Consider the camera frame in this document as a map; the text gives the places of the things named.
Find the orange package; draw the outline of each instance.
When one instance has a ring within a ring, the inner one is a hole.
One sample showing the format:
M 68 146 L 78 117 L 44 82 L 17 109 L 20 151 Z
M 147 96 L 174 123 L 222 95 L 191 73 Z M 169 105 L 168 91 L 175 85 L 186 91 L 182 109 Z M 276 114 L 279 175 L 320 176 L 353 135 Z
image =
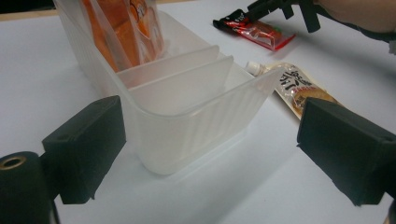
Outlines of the orange package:
M 93 41 L 114 71 L 156 60 L 163 38 L 156 9 L 147 0 L 81 0 Z

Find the white table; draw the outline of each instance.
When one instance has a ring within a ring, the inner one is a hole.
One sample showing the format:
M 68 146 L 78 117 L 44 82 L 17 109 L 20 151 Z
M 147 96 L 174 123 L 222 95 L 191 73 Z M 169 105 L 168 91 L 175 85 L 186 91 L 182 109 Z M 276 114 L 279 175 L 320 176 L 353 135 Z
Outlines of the white table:
M 209 44 L 247 61 L 294 63 L 350 110 L 396 133 L 396 57 L 388 45 L 336 22 L 308 34 L 299 8 L 264 18 L 298 32 L 279 52 L 212 26 L 248 0 L 159 5 Z M 0 22 L 0 157 L 29 150 L 99 95 L 78 63 L 57 16 Z M 169 176 L 147 171 L 123 150 L 95 200 L 63 205 L 63 224 L 99 223 L 382 223 L 392 199 L 355 207 L 296 145 L 299 120 L 273 94 L 228 150 L 215 150 Z

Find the red snack wrapper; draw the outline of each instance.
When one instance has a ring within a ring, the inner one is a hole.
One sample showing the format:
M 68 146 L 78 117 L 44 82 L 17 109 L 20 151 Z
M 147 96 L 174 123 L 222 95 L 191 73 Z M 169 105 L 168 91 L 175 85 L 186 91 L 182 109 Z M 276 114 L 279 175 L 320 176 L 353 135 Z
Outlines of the red snack wrapper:
M 251 22 L 242 9 L 237 9 L 219 21 L 213 20 L 213 25 L 222 31 L 237 33 L 270 50 L 282 49 L 296 36 L 262 21 Z

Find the plastic organizer box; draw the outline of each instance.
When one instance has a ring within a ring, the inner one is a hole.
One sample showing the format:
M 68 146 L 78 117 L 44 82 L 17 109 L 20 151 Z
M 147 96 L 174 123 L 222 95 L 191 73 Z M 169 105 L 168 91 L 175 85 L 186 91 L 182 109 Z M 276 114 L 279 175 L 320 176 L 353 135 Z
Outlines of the plastic organizer box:
M 172 174 L 245 130 L 283 73 L 253 77 L 161 11 L 163 57 L 115 73 L 78 1 L 54 2 L 85 75 L 103 97 L 120 96 L 127 146 L 157 174 Z

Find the black clamp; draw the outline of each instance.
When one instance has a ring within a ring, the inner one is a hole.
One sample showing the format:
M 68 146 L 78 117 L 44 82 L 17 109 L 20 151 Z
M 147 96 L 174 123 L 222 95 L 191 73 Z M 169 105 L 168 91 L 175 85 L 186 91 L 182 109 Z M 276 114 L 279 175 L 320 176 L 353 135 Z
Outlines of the black clamp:
M 307 98 L 298 147 L 355 205 L 396 197 L 396 135 L 341 105 Z M 396 223 L 396 208 L 389 209 Z
M 282 9 L 286 20 L 288 20 L 294 15 L 293 9 L 291 8 L 293 4 L 298 4 L 300 6 L 308 33 L 314 33 L 320 29 L 318 14 L 330 20 L 337 21 L 335 18 L 329 15 L 329 13 L 327 13 L 323 7 L 314 5 L 312 0 L 258 0 L 247 7 L 247 16 L 251 21 L 256 21 L 279 8 Z M 376 33 L 364 30 L 359 26 L 350 23 L 340 23 L 352 29 L 358 30 L 362 34 L 372 39 L 383 40 L 385 42 L 396 40 L 396 33 Z
M 93 102 L 43 141 L 0 159 L 0 223 L 59 223 L 53 200 L 86 203 L 126 142 L 119 96 Z

